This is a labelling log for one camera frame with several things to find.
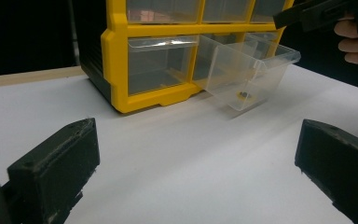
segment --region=yellow frame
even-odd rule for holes
[[[286,0],[284,8],[293,5],[294,0]],[[171,105],[188,99],[201,91],[192,83],[193,70],[196,61],[197,47],[192,50],[189,74],[186,83],[161,89],[129,95],[128,77],[128,38],[141,36],[168,35],[201,35],[201,34],[237,34],[237,41],[244,39],[247,32],[277,31],[273,23],[251,24],[252,13],[247,13],[244,23],[208,24],[202,23],[205,0],[200,0],[200,11],[196,23],[193,24],[157,24],[142,25],[128,24],[125,0],[106,1],[107,29],[101,36],[103,52],[103,78],[111,86],[111,104],[122,113],[149,107],[151,105]],[[250,3],[252,11],[255,0]],[[283,29],[277,31],[279,42]]]

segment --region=white table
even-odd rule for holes
[[[1,185],[12,162],[89,117],[102,163],[68,224],[351,223],[294,160],[303,119],[358,136],[358,88],[290,65],[246,113],[202,92],[120,115],[84,75],[0,87]]]

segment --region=white surface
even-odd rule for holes
[[[66,223],[351,223],[294,166],[303,119],[358,136],[358,88],[290,65],[246,113],[203,92],[119,115],[87,80],[0,88],[6,168],[68,123],[96,118],[101,165]]]

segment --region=dark background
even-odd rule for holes
[[[346,63],[333,31],[287,27],[281,44],[301,52],[297,65],[358,87],[358,65]],[[76,65],[67,0],[0,1],[0,75]]]

